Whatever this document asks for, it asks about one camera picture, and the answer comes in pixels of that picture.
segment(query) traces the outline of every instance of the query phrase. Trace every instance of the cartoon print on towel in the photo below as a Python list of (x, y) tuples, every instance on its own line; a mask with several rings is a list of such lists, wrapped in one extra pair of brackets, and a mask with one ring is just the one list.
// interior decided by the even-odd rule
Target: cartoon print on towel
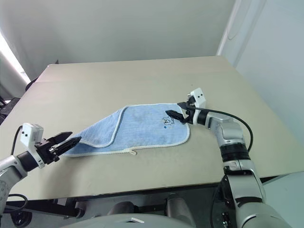
[(174, 119), (171, 117), (164, 117), (163, 119), (163, 124), (165, 125), (164, 128), (167, 128), (168, 125), (173, 125), (174, 123)]

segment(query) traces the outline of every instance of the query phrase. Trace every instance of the folded towel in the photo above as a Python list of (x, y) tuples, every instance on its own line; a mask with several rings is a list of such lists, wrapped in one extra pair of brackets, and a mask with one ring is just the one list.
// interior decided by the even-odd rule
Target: folded towel
[(166, 110), (182, 112), (176, 104), (126, 106), (74, 135), (82, 139), (64, 155), (132, 153), (135, 149), (168, 147), (186, 142), (190, 134), (189, 126), (170, 118)]

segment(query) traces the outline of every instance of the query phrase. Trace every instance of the table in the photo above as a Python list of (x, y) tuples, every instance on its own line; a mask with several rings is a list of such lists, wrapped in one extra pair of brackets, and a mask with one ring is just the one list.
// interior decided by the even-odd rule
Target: table
[[(250, 152), (261, 177), (303, 170), (304, 149), (253, 88), (223, 57), (49, 65), (0, 126), (0, 158), (9, 155), (24, 122), (44, 137), (75, 133), (125, 105), (186, 101), (201, 87), (207, 108), (232, 113), (252, 128)], [(244, 128), (248, 142), (248, 132)], [(17, 143), (15, 154), (24, 149)], [(31, 171), (11, 193), (30, 200), (88, 196), (218, 182), (222, 160), (216, 138), (190, 126), (179, 146), (69, 158)]]

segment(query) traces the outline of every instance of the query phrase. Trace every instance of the floor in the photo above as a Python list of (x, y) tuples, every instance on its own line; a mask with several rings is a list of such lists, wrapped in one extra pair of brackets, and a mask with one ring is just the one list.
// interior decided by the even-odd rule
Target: floor
[[(151, 194), (133, 194), (127, 196), (114, 196), (98, 199), (90, 199), (79, 203), (79, 206), (85, 208), (85, 215), (80, 218), (68, 218), (51, 216), (39, 213), (33, 213), (33, 218), (31, 223), (27, 228), (59, 228), (68, 224), (72, 224), (85, 219), (91, 219), (98, 216), (104, 216), (108, 213), (110, 208), (116, 203), (122, 201), (131, 201), (134, 205), (138, 207), (149, 206), (149, 205), (161, 205), (165, 203), (165, 199), (170, 193), (177, 193), (182, 198), (185, 199), (190, 211), (192, 212), (193, 218), (195, 220), (196, 226), (198, 228), (209, 228), (209, 210), (212, 202), (212, 196), (215, 188), (200, 188), (200, 189), (190, 189), (190, 190), (176, 190), (170, 192), (160, 192)], [(225, 205), (216, 201), (214, 205), (213, 215), (214, 215), (214, 226), (217, 228), (223, 227), (222, 212), (229, 212), (230, 218), (233, 218), (233, 211), (230, 211)], [(147, 213), (164, 215), (163, 210), (154, 211), (151, 207), (151, 211)], [(11, 221), (10, 215), (5, 214), (1, 220), (1, 227), (14, 228), (14, 224)]]

